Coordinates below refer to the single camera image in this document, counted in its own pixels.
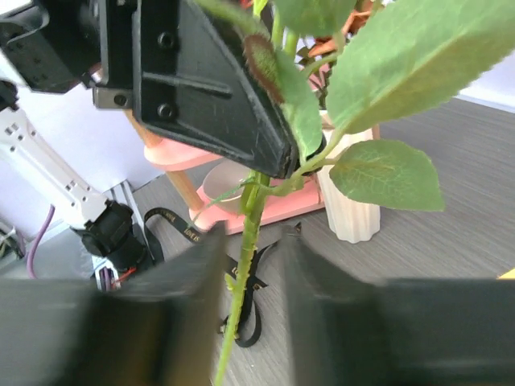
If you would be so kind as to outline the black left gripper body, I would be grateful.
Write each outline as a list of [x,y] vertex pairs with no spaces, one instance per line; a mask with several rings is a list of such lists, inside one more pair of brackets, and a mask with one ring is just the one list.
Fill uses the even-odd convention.
[[99,109],[133,104],[135,1],[31,1],[1,16],[1,50],[34,92],[78,84]]

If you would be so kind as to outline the light pink peony stem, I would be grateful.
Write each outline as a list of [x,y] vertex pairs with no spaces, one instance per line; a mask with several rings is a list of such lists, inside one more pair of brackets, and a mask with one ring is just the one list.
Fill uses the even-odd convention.
[[241,35],[245,63],[284,113],[300,167],[278,186],[253,168],[243,182],[241,260],[216,367],[221,384],[236,337],[244,286],[266,200],[303,186],[329,167],[350,200],[396,210],[442,211],[437,172],[420,150],[374,140],[340,150],[340,140],[456,96],[514,49],[511,1],[275,1],[271,31],[263,1],[202,1],[207,14]]

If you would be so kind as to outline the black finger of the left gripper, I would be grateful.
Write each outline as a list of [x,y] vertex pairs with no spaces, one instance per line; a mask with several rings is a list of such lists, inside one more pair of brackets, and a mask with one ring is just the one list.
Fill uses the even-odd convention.
[[140,1],[133,15],[134,115],[151,132],[273,178],[299,150],[251,77],[239,32],[192,1]]

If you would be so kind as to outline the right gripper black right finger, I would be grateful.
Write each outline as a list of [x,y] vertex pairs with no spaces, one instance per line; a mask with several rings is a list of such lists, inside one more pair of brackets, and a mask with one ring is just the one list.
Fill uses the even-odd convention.
[[362,281],[290,227],[281,252],[295,384],[513,384],[512,281]]

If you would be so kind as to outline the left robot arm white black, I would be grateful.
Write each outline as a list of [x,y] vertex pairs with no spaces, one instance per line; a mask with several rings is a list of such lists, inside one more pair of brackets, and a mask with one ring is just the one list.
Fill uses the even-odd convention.
[[[249,58],[270,28],[234,1],[32,1],[1,17],[1,49],[34,92],[82,84],[99,109],[125,110],[160,137],[284,179],[299,166],[299,147]],[[2,156],[64,210],[90,252],[120,270],[148,265],[131,210],[78,176],[17,100],[2,82]]]

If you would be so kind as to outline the brown rose stem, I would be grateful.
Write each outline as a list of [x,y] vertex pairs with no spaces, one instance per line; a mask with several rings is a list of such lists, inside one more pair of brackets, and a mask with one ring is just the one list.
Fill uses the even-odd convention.
[[[346,43],[358,33],[358,31],[367,23],[370,15],[373,12],[374,4],[379,4],[377,1],[359,1],[355,10],[351,12],[348,20],[345,22],[341,29],[342,36]],[[314,38],[312,43],[303,42],[301,48],[297,51],[297,66],[301,69],[309,67],[316,62],[325,59],[328,56],[335,54],[338,50],[336,41],[330,37]],[[332,74],[332,68],[336,64],[335,60],[320,65],[314,70],[308,79],[312,91],[319,101],[319,108],[326,109],[326,97],[328,94],[329,78]]]

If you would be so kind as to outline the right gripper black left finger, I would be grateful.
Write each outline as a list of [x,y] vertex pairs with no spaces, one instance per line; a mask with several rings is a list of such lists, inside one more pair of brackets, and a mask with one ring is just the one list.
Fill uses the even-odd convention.
[[112,292],[2,279],[2,384],[209,384],[225,258],[220,222]]

